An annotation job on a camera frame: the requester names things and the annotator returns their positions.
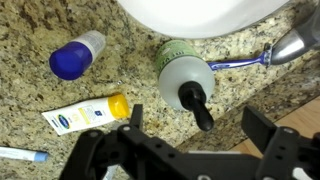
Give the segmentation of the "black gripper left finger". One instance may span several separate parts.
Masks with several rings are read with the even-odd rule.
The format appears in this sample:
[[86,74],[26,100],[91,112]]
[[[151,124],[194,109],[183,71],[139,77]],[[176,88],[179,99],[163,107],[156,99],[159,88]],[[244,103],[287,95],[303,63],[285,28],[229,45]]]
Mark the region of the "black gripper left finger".
[[130,125],[135,126],[138,129],[143,127],[143,105],[135,104],[132,110]]

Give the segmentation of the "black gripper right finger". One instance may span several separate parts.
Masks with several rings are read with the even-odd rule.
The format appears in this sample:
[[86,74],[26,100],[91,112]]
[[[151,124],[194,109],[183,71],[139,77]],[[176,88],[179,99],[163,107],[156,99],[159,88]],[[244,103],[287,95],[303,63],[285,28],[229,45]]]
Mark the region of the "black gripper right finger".
[[241,128],[254,144],[267,144],[276,130],[276,126],[252,106],[244,108]]

